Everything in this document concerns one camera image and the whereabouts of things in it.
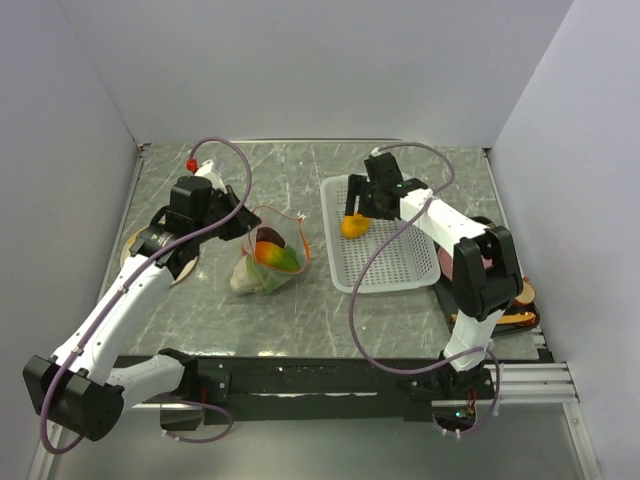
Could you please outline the orange lemon fruit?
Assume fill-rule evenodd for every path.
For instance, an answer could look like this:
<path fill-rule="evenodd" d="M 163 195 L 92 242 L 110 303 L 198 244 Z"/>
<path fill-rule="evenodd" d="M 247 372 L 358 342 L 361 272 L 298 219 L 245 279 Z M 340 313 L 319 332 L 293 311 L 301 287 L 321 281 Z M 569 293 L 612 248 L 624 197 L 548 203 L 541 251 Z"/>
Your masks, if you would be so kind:
<path fill-rule="evenodd" d="M 360 213 L 345 215 L 341 223 L 341 233 L 347 239 L 355 239 L 364 235 L 370 225 L 371 219 Z"/>

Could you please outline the white cauliflower toy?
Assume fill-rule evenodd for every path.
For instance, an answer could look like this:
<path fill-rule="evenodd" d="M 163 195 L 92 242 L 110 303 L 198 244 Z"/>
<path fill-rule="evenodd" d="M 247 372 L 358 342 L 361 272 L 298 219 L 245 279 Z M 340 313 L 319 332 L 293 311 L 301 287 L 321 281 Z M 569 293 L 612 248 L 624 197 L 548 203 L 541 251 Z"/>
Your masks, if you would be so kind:
<path fill-rule="evenodd" d="M 252 256 L 246 255 L 234 266 L 229 284 L 231 290 L 238 295 L 263 293 L 265 273 L 261 266 L 254 263 Z"/>

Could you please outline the clear zip bag orange zipper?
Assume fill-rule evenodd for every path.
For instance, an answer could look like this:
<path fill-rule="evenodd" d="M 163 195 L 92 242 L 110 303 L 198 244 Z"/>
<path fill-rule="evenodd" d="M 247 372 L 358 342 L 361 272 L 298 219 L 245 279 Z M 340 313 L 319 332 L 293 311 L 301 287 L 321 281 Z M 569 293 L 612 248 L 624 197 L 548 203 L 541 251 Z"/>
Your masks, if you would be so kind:
<path fill-rule="evenodd" d="M 241 257 L 229 281 L 239 295 L 270 294 L 301 274 L 311 260 L 302 230 L 304 214 L 289 216 L 267 205 L 253 213 L 261 223 L 242 238 Z"/>

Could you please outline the green orange mango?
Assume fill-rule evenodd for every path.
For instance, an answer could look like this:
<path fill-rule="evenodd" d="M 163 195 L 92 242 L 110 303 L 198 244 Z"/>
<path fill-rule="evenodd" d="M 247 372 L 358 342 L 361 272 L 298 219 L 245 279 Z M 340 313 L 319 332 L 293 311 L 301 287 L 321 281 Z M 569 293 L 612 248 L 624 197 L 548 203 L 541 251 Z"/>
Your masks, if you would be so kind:
<path fill-rule="evenodd" d="M 296 251 L 285 246 L 284 249 L 268 242 L 257 242 L 254 249 L 254 262 L 279 271 L 297 272 L 300 263 Z"/>

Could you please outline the dark red apple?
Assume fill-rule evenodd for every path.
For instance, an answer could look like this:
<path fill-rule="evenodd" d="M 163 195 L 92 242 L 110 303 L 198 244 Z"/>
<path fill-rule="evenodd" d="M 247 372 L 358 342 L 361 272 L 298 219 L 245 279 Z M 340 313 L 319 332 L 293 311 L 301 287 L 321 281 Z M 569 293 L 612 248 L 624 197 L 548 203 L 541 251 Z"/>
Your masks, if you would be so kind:
<path fill-rule="evenodd" d="M 256 233 L 257 242 L 268 242 L 284 249 L 286 242 L 284 238 L 271 227 L 259 227 Z"/>

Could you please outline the watermelon slice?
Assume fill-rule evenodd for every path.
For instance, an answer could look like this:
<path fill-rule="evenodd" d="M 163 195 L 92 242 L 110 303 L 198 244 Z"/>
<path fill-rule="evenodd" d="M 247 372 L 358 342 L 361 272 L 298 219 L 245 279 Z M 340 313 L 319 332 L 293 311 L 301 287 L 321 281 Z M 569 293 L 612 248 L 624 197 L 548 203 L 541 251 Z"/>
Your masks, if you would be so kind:
<path fill-rule="evenodd" d="M 253 279 L 252 290 L 256 293 L 271 293 L 294 277 L 291 272 L 279 271 L 262 264 L 250 263 L 247 270 Z"/>

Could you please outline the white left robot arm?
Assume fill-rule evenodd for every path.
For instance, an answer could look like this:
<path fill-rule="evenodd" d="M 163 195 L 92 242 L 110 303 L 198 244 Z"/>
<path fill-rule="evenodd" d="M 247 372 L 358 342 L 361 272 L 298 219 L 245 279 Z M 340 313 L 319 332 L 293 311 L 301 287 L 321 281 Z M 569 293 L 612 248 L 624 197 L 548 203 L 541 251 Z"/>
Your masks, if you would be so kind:
<path fill-rule="evenodd" d="M 25 365 L 23 378 L 41 419 L 98 441 L 134 405 L 163 394 L 179 402 L 200 399 L 198 362 L 188 354 L 165 348 L 126 368 L 116 367 L 116 360 L 151 308 L 199 257 L 201 244 L 234 240 L 259 223 L 218 175 L 179 178 L 89 317 L 50 357 L 34 356 Z"/>

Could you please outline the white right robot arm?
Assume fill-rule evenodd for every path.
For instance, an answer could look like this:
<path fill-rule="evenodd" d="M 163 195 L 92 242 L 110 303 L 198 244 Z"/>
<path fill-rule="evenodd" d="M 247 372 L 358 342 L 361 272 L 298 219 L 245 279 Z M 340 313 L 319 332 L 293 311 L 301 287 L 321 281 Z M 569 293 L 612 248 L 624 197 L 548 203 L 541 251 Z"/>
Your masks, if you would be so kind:
<path fill-rule="evenodd" d="M 452 259 L 451 292 L 458 307 L 437 375 L 439 390 L 460 398 L 473 384 L 471 370 L 485 359 L 491 336 L 505 311 L 523 291 L 523 277 L 510 231 L 474 221 L 438 198 L 416 178 L 405 178 L 389 151 L 370 155 L 364 175 L 348 177 L 345 215 L 398 220 L 430 237 Z"/>

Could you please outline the white plastic basket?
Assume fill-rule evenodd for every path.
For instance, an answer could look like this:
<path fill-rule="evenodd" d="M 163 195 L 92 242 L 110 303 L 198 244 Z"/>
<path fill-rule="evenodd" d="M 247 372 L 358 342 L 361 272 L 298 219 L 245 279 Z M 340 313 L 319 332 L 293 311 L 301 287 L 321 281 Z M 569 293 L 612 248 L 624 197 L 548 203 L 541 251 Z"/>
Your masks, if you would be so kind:
<path fill-rule="evenodd" d="M 321 182 L 320 198 L 329 268 L 333 285 L 343 293 L 353 286 L 369 256 L 401 223 L 372 221 L 361 237 L 347 239 L 341 233 L 347 193 L 346 175 Z M 413 226 L 395 238 L 376 257 L 362 280 L 362 294 L 413 290 L 435 284 L 440 278 L 435 244 Z"/>

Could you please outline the pink plate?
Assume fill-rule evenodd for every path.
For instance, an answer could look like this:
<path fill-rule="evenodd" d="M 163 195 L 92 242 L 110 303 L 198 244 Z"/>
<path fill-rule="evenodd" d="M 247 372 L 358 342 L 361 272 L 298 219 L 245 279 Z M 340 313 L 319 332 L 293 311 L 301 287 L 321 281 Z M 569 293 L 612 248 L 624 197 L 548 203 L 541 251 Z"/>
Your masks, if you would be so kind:
<path fill-rule="evenodd" d="M 437 258 L 441 273 L 448 279 L 453 279 L 453 257 L 442 247 L 437 250 Z"/>

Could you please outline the black tray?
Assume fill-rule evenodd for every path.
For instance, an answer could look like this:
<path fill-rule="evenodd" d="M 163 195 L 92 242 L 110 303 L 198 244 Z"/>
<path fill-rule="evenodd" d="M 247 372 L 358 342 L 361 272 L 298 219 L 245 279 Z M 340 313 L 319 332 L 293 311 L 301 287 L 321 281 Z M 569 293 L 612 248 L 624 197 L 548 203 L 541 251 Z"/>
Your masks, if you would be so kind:
<path fill-rule="evenodd" d="M 441 274 L 439 280 L 434 284 L 433 290 L 445 323 L 449 331 L 453 332 L 458 314 L 458 306 L 452 293 L 453 258 L 437 243 L 435 243 L 435 249 Z M 510 307 L 506 309 L 493 330 L 492 338 L 529 331 L 539 325 L 539 311 L 534 303 L 535 291 L 525 278 L 522 278 L 522 286 L 522 296 L 515 298 Z"/>

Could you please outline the brown cup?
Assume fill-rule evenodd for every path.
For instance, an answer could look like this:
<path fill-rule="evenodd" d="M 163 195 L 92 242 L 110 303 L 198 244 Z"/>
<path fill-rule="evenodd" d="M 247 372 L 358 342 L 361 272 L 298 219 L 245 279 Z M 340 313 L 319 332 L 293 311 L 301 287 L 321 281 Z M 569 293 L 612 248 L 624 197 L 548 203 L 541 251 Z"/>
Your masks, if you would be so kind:
<path fill-rule="evenodd" d="M 532 304 L 535 301 L 535 298 L 536 291 L 534 287 L 529 282 L 529 278 L 524 277 L 522 292 L 514 298 L 513 303 L 516 306 L 526 306 Z"/>

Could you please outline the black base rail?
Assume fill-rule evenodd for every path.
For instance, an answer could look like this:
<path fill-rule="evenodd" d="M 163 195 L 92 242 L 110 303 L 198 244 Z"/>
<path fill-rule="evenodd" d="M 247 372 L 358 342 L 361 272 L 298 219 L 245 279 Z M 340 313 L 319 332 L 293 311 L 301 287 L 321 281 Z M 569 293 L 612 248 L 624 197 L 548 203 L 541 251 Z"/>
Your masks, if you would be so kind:
<path fill-rule="evenodd" d="M 462 403 L 471 423 L 480 400 L 515 390 L 515 373 L 532 363 L 485 359 L 468 372 L 434 362 L 394 359 L 383 371 L 365 359 L 295 357 L 189 358 L 171 401 L 216 406 L 236 421 L 401 418 L 431 422 L 436 401 Z"/>

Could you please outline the aluminium frame rail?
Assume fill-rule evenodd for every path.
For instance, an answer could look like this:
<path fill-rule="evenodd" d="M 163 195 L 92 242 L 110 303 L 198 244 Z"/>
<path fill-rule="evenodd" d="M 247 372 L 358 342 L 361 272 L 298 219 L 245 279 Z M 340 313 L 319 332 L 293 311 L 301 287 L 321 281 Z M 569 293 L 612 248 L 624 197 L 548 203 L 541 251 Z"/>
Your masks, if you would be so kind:
<path fill-rule="evenodd" d="M 305 386 L 316 359 L 225 357 L 232 370 L 230 432 L 217 415 L 151 399 L 103 440 L 56 456 L 38 449 L 33 479 L 577 479 L 566 408 L 567 366 L 506 363 L 497 412 L 468 434 L 444 435 L 432 403 L 405 394 Z"/>

